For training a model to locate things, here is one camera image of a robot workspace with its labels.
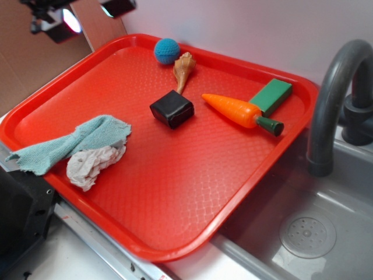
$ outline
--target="seashell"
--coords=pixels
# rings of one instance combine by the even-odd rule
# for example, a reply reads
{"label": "seashell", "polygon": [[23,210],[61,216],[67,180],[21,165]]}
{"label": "seashell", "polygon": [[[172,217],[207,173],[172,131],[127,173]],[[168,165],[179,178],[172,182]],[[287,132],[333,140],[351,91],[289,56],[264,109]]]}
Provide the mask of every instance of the seashell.
{"label": "seashell", "polygon": [[196,66],[196,61],[193,56],[186,52],[178,60],[175,61],[174,75],[177,80],[177,92],[182,94],[185,84],[187,82],[189,74],[193,71]]}

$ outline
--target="green sponge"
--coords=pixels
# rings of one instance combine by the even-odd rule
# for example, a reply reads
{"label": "green sponge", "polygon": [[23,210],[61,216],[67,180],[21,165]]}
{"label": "green sponge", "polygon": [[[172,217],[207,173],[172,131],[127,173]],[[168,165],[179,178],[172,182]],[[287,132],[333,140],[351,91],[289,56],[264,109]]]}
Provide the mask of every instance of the green sponge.
{"label": "green sponge", "polygon": [[257,105],[263,117],[268,118],[284,100],[290,95],[293,86],[282,80],[273,79],[249,102]]}

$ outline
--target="toy carrot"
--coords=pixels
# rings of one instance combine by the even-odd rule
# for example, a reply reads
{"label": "toy carrot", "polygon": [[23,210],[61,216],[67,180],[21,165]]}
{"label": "toy carrot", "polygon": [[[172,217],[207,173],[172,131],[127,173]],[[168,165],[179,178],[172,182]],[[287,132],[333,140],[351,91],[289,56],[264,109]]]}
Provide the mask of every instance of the toy carrot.
{"label": "toy carrot", "polygon": [[222,115],[243,127],[253,128],[259,125],[274,136],[279,136],[284,129],[282,122],[262,117],[261,109],[252,103],[209,93],[203,94],[202,98]]}

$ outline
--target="white wall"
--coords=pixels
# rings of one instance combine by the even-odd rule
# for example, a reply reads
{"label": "white wall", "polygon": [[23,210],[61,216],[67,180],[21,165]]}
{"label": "white wall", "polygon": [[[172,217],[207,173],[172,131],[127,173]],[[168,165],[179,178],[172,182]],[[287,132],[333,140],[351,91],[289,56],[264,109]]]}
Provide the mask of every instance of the white wall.
{"label": "white wall", "polygon": [[373,44],[372,0],[136,0],[122,17],[129,34],[266,65],[321,84],[351,39]]}

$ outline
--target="tray rim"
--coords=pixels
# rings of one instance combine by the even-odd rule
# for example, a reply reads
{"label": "tray rim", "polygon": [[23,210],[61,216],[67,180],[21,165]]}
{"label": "tray rim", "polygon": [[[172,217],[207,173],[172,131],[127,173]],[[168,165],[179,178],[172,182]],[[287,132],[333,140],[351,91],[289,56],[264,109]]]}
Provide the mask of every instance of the tray rim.
{"label": "tray rim", "polygon": [[[50,98],[57,95],[61,89],[66,85],[72,83],[73,81],[79,79],[85,72],[92,69],[97,63],[105,60],[108,56],[115,53],[116,51],[125,48],[125,47],[137,47],[142,45],[144,41],[151,41],[155,46],[155,43],[160,38],[145,35],[145,34],[130,34],[116,38],[106,45],[102,46],[94,53],[88,55],[86,58],[79,61],[77,64],[73,65],[65,72],[57,76],[50,83],[46,84],[40,90],[36,91],[35,94],[31,95],[29,98],[17,105],[8,115],[4,118],[0,124],[0,140],[4,142],[11,150],[18,150],[23,148],[21,144],[12,138],[12,130],[16,124],[18,124],[23,117],[29,115],[37,107],[42,106]],[[311,81],[294,75],[286,73],[280,70],[269,68],[266,66],[254,64],[251,62],[243,61],[240,59],[227,57],[225,55],[216,54],[210,51],[202,50],[199,48],[191,47],[185,44],[179,44],[182,51],[189,51],[199,54],[203,52],[203,57],[205,59],[199,58],[199,63],[202,63],[205,66],[212,66],[214,64],[223,63],[225,66],[231,65],[232,67],[243,67],[247,71],[252,71],[253,74],[261,73],[261,77],[265,76],[266,79],[281,79],[283,81],[297,84],[305,90],[308,91],[307,98],[305,102],[309,103],[309,106],[305,108],[305,113],[297,121],[297,123],[291,128],[283,139],[276,145],[276,147],[271,151],[271,160],[266,160],[262,162],[255,171],[249,176],[246,182],[238,189],[238,191],[233,195],[225,206],[219,211],[219,213],[207,224],[207,226],[202,230],[201,234],[198,235],[195,239],[191,240],[189,243],[181,246],[179,248],[173,248],[170,250],[156,250],[149,247],[142,240],[139,240],[134,236],[129,230],[127,230],[123,225],[120,225],[109,215],[99,211],[99,207],[89,199],[81,199],[76,196],[76,191],[64,186],[64,182],[54,173],[48,172],[44,175],[44,178],[49,182],[56,190],[69,201],[72,205],[77,207],[84,215],[101,227],[105,232],[110,234],[110,236],[126,247],[129,251],[136,254],[137,256],[147,259],[153,262],[163,262],[163,261],[172,261],[177,260],[181,257],[184,257],[203,244],[205,244],[212,235],[218,230],[220,225],[228,218],[229,214],[240,204],[240,202],[249,195],[250,191],[254,188],[255,184],[265,175],[265,172],[261,171],[262,169],[268,170],[278,158],[284,153],[284,151],[291,145],[291,143],[296,139],[296,137],[301,133],[301,131],[309,123],[313,108],[316,102],[316,97],[318,94],[318,87],[316,84]],[[228,72],[229,68],[224,68],[224,72]],[[73,76],[74,72],[80,71],[81,75]],[[262,78],[262,83],[266,83],[265,78]]]}

